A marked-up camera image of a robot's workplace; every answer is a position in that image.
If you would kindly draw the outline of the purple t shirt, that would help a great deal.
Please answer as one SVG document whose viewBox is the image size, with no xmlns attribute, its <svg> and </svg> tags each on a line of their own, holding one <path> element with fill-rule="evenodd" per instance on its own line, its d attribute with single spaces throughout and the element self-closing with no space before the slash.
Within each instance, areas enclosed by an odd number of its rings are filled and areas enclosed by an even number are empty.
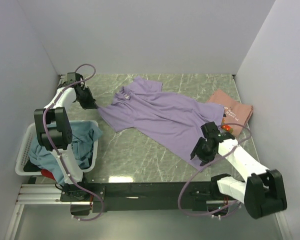
<svg viewBox="0 0 300 240">
<path fill-rule="evenodd" d="M 191 153 L 203 136 L 201 126 L 209 122 L 219 126 L 224 106 L 197 102 L 180 93 L 165 92 L 162 87 L 162 82 L 138 76 L 98 112 L 115 132 L 135 128 L 198 170 L 201 161 L 191 159 Z"/>
</svg>

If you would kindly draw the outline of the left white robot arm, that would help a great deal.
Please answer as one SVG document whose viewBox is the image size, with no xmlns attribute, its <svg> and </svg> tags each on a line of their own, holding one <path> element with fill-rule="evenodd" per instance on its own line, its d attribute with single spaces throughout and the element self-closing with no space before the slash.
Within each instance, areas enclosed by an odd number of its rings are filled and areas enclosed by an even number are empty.
<svg viewBox="0 0 300 240">
<path fill-rule="evenodd" d="M 94 120 L 70 121 L 67 110 L 73 102 L 84 109 L 94 109 L 89 89 L 61 87 L 51 102 L 34 111 L 36 140 L 31 145 L 30 161 L 42 171 L 50 172 L 57 183 L 79 185 L 85 173 L 95 166 L 98 140 L 102 136 Z"/>
</svg>

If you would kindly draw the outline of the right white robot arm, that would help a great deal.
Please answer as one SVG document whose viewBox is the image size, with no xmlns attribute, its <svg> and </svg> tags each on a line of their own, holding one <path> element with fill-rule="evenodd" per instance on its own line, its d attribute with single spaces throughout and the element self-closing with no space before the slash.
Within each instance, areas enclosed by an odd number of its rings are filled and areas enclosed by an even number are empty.
<svg viewBox="0 0 300 240">
<path fill-rule="evenodd" d="M 198 157 L 207 165 L 218 156 L 225 158 L 240 174 L 242 181 L 228 174 L 210 180 L 210 194 L 214 198 L 229 196 L 244 204 L 253 219 L 259 219 L 287 209 L 287 198 L 282 174 L 270 170 L 247 151 L 234 137 L 217 134 L 208 139 L 199 138 L 190 157 Z"/>
</svg>

